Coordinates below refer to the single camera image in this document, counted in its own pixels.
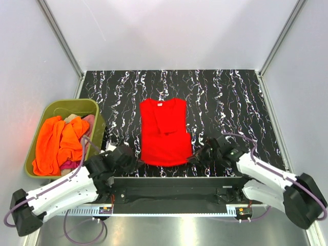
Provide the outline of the red t shirt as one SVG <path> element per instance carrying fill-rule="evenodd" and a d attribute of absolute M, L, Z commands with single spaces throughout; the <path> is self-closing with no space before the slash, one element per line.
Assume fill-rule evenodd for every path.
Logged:
<path fill-rule="evenodd" d="M 140 103 L 141 160 L 148 165 L 183 165 L 192 156 L 191 136 L 187 132 L 186 101 L 146 99 Z"/>

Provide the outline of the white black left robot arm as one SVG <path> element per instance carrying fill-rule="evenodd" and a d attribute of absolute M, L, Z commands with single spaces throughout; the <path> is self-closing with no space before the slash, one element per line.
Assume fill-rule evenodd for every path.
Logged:
<path fill-rule="evenodd" d="M 38 230 L 61 212 L 85 203 L 105 203 L 112 198 L 115 172 L 133 173 L 143 161 L 121 145 L 89 157 L 74 171 L 35 190 L 15 191 L 9 215 L 20 237 Z"/>

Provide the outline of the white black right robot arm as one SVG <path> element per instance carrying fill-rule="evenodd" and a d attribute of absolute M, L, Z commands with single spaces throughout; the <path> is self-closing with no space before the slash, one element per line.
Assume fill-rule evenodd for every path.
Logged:
<path fill-rule="evenodd" d="M 188 158 L 200 166 L 218 163 L 248 178 L 233 190 L 238 203 L 255 200 L 283 212 L 301 229 L 307 230 L 315 221 L 327 219 L 327 201 L 314 179 L 278 169 L 254 156 L 254 149 L 245 150 L 226 140 L 227 134 L 209 138 L 206 144 Z"/>

